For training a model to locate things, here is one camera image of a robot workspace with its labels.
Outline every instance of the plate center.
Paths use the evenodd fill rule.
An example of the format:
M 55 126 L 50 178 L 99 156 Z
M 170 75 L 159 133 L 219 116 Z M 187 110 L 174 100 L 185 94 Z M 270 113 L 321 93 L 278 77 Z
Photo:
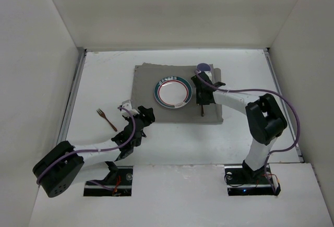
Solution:
M 188 96 L 186 86 L 177 80 L 167 81 L 162 84 L 158 93 L 160 99 L 168 105 L 182 103 Z

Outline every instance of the plate rim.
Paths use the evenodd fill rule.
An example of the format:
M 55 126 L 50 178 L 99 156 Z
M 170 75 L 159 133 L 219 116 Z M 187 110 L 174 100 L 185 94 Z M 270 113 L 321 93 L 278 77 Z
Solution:
M 169 105 L 169 104 L 164 103 L 164 102 L 159 98 L 159 94 L 158 94 L 158 91 L 160 90 L 161 86 L 162 86 L 164 83 L 166 83 L 166 82 L 168 82 L 168 81 L 172 81 L 172 80 L 176 80 L 176 81 L 181 82 L 181 83 L 185 86 L 185 88 L 186 88 L 186 90 L 187 90 L 187 92 L 188 92 L 188 96 L 186 97 L 186 99 L 185 99 L 182 103 L 178 103 L 178 104 L 176 104 L 176 105 Z M 161 106 L 164 106 L 164 107 L 166 107 L 166 108 L 168 108 L 168 109 L 178 109 L 178 108 L 181 108 L 181 107 L 185 106 L 185 105 L 190 101 L 190 99 L 192 98 L 192 94 L 193 94 L 193 89 L 192 89 L 190 83 L 189 83 L 186 79 L 184 79 L 184 78 L 182 78 L 182 77 L 179 77 L 179 76 L 168 76 L 168 77 L 164 77 L 164 78 L 162 78 L 161 80 L 158 81 L 158 83 L 156 84 L 156 86 L 155 86 L 155 88 L 154 88 L 154 98 L 156 99 L 156 101 L 157 101 Z

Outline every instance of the fork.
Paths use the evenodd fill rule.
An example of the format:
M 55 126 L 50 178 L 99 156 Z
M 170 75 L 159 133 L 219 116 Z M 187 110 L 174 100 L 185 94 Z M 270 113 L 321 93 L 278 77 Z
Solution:
M 110 124 L 110 126 L 113 128 L 114 131 L 117 132 L 116 127 L 112 123 L 110 123 L 110 121 L 106 118 L 104 112 L 100 108 L 98 108 L 96 112 L 100 115 L 100 117 L 104 118 Z

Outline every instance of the gray placemat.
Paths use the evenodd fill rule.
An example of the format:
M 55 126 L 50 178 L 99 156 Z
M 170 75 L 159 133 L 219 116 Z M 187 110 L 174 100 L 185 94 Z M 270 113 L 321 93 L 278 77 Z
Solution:
M 152 107 L 156 122 L 158 123 L 196 123 L 196 124 L 221 124 L 222 106 L 211 104 L 204 106 L 204 117 L 201 116 L 201 108 L 196 104 L 196 88 L 191 80 L 196 66 L 169 66 L 146 64 L 136 65 L 132 87 L 133 106 Z M 161 106 L 154 98 L 154 88 L 164 77 L 179 76 L 186 79 L 193 88 L 191 100 L 182 108 L 168 109 Z M 220 69 L 214 69 L 212 81 L 221 81 Z

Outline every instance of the white plate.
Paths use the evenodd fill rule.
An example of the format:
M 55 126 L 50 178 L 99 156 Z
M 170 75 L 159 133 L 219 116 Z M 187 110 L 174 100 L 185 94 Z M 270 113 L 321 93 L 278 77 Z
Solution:
M 165 77 L 157 83 L 154 97 L 164 107 L 181 108 L 192 98 L 192 87 L 182 77 Z

